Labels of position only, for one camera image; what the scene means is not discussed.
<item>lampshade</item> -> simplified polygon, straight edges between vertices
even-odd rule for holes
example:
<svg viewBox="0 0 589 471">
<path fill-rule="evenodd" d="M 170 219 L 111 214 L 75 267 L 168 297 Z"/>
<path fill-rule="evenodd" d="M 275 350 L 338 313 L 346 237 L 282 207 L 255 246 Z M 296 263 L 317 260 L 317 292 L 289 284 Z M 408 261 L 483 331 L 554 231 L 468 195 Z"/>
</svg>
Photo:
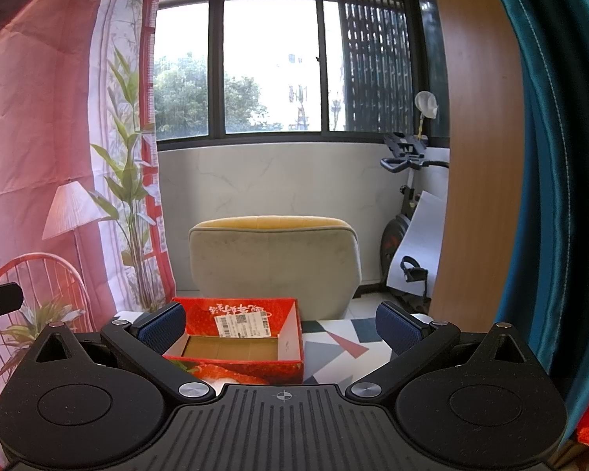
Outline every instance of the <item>lampshade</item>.
<svg viewBox="0 0 589 471">
<path fill-rule="evenodd" d="M 79 182 L 64 184 L 57 188 L 41 238 L 50 239 L 103 217 L 105 214 Z"/>
</svg>

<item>crosshair symbol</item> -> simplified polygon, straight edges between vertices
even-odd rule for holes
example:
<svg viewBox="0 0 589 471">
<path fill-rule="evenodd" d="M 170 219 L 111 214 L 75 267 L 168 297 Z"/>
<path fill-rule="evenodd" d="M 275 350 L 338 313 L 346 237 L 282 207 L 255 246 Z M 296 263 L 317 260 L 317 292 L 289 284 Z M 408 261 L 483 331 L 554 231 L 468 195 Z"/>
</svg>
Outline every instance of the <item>crosshair symbol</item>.
<svg viewBox="0 0 589 471">
<path fill-rule="evenodd" d="M 293 395 L 292 393 L 290 393 L 284 389 L 284 391 L 280 391 L 279 393 L 277 393 L 277 395 L 274 395 L 274 396 L 276 396 L 282 402 L 285 402 L 286 400 L 289 400 L 296 395 Z"/>
</svg>

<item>beige chair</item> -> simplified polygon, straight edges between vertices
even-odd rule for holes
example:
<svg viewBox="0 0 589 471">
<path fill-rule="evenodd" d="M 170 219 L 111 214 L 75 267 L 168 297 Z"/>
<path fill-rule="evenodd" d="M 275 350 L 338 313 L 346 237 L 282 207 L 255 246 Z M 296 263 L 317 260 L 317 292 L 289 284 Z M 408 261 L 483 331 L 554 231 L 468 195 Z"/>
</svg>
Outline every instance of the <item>beige chair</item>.
<svg viewBox="0 0 589 471">
<path fill-rule="evenodd" d="M 295 298 L 302 320 L 342 318 L 360 285 L 353 228 L 319 217 L 205 221 L 190 230 L 192 277 L 206 298 Z"/>
</svg>

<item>window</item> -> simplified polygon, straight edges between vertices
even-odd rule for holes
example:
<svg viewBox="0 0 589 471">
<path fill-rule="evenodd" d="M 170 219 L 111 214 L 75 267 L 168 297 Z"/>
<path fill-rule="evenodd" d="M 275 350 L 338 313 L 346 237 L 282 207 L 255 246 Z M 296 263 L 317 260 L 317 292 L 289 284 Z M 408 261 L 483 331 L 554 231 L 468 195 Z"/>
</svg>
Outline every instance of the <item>window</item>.
<svg viewBox="0 0 589 471">
<path fill-rule="evenodd" d="M 419 0 L 425 50 L 428 56 L 429 91 L 437 97 L 438 115 L 430 121 L 431 137 L 449 137 L 450 102 L 447 85 L 447 62 L 443 44 L 443 29 L 437 0 Z"/>
<path fill-rule="evenodd" d="M 321 131 L 315 0 L 225 0 L 225 132 Z"/>
<path fill-rule="evenodd" d="M 207 0 L 159 6 L 153 73 L 157 140 L 209 134 L 208 21 Z"/>
<path fill-rule="evenodd" d="M 414 133 L 416 92 L 432 85 L 441 109 L 448 106 L 446 73 L 438 72 L 440 20 L 438 13 L 434 23 L 432 13 L 421 15 L 419 3 L 161 0 L 154 54 L 158 147 L 382 143 L 384 133 Z"/>
</svg>

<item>geometric patterned tablecloth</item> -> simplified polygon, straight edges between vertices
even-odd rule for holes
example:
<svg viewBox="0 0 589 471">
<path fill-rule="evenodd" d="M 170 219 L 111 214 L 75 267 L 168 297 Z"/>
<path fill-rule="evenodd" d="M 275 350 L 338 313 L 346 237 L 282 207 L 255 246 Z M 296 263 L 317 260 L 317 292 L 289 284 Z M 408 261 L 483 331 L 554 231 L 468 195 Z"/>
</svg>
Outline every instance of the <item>geometric patterned tablecloth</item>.
<svg viewBox="0 0 589 471">
<path fill-rule="evenodd" d="M 338 384 L 340 391 L 391 360 L 375 319 L 302 321 L 304 384 Z"/>
</svg>

